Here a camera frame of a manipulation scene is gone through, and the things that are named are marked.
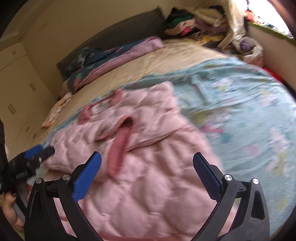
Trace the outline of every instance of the window sill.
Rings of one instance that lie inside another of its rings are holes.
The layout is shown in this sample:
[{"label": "window sill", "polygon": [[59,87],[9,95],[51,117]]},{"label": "window sill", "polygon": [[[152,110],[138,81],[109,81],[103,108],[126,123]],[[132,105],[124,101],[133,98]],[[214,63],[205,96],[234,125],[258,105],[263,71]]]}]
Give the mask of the window sill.
[{"label": "window sill", "polygon": [[264,25],[257,24],[257,23],[248,23],[248,24],[249,24],[249,26],[253,26],[253,27],[255,27],[263,32],[266,32],[269,35],[272,35],[278,39],[284,39],[287,42],[289,42],[290,44],[296,46],[296,40],[294,38],[290,38],[290,37],[282,34],[281,32],[276,31],[275,29],[272,29],[268,26],[264,26]]}]

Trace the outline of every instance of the metal screw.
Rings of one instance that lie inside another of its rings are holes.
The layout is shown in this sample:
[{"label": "metal screw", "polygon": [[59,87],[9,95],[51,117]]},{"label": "metal screw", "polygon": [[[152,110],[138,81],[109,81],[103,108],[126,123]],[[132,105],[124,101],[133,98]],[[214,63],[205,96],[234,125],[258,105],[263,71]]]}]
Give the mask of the metal screw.
[{"label": "metal screw", "polygon": [[42,178],[37,178],[36,181],[35,181],[35,183],[37,183],[37,184],[39,184],[41,182],[42,182]]},{"label": "metal screw", "polygon": [[69,180],[69,179],[70,179],[70,175],[69,175],[69,174],[65,174],[65,175],[63,176],[63,180],[67,181],[67,180]]},{"label": "metal screw", "polygon": [[259,183],[259,180],[258,180],[257,178],[254,178],[254,179],[253,179],[253,183],[254,183],[254,184],[258,184],[258,183]]},{"label": "metal screw", "polygon": [[229,175],[229,174],[226,174],[226,175],[224,176],[224,178],[225,178],[227,181],[231,181],[231,180],[232,180],[232,176]]}]

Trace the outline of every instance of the dark pillow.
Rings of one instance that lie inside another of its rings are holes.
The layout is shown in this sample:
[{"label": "dark pillow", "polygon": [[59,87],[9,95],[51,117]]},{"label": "dark pillow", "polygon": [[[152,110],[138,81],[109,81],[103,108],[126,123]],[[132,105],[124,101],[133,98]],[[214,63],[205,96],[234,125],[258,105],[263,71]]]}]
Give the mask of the dark pillow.
[{"label": "dark pillow", "polygon": [[83,48],[90,47],[93,49],[107,50],[150,36],[167,39],[168,37],[164,34],[165,29],[165,18],[161,9],[158,7],[150,12],[122,20],[102,30],[69,53],[57,64],[57,67],[65,81],[69,77],[69,71],[78,68],[81,64],[81,61],[75,60],[75,57]]}]

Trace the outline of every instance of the light blue bedsheet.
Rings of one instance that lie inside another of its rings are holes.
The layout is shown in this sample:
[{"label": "light blue bedsheet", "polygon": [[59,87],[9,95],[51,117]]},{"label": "light blue bedsheet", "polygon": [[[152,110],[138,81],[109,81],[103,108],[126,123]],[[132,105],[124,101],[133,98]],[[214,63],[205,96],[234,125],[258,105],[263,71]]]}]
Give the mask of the light blue bedsheet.
[{"label": "light blue bedsheet", "polygon": [[[294,99],[267,72],[237,58],[149,75],[124,87],[146,88],[168,80],[174,84],[182,114],[206,134],[226,173],[241,181],[259,179],[267,200],[270,234],[275,233],[296,204]],[[44,146],[79,112],[55,129]]]}]

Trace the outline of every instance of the white wardrobe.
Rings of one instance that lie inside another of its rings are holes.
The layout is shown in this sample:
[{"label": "white wardrobe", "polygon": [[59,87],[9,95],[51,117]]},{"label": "white wardrobe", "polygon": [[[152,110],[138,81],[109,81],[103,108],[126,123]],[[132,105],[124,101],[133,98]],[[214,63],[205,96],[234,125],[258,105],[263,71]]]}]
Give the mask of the white wardrobe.
[{"label": "white wardrobe", "polygon": [[32,146],[55,103],[22,43],[0,52],[0,119],[4,123],[8,159]]}]

